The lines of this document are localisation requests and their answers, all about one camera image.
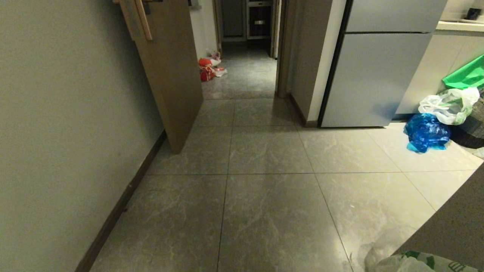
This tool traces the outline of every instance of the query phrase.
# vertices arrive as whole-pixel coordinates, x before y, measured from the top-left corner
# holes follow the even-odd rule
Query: refrigerator door
[[[433,32],[447,0],[349,0],[346,32]]]
[[[346,34],[322,127],[386,126],[432,34]]]

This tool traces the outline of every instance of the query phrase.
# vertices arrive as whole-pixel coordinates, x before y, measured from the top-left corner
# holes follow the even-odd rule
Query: countertop
[[[436,29],[437,30],[484,32],[484,24],[439,21],[439,24],[437,24]]]

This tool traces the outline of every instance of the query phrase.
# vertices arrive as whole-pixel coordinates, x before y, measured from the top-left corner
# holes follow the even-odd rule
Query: blue plastic bag
[[[427,149],[446,149],[445,144],[450,140],[451,130],[446,124],[439,122],[437,117],[430,113],[415,114],[405,125],[403,130],[408,135],[410,143],[407,149],[425,153]]]

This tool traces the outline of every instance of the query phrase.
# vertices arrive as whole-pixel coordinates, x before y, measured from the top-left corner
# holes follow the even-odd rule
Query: kitchen cabinet
[[[417,113],[419,102],[445,89],[442,78],[484,54],[484,32],[437,30],[396,114]]]

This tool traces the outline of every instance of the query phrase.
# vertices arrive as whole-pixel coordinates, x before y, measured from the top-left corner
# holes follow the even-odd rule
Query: woven basket
[[[472,107],[472,113],[462,125],[450,126],[451,139],[468,148],[484,147],[484,99],[480,98]]]

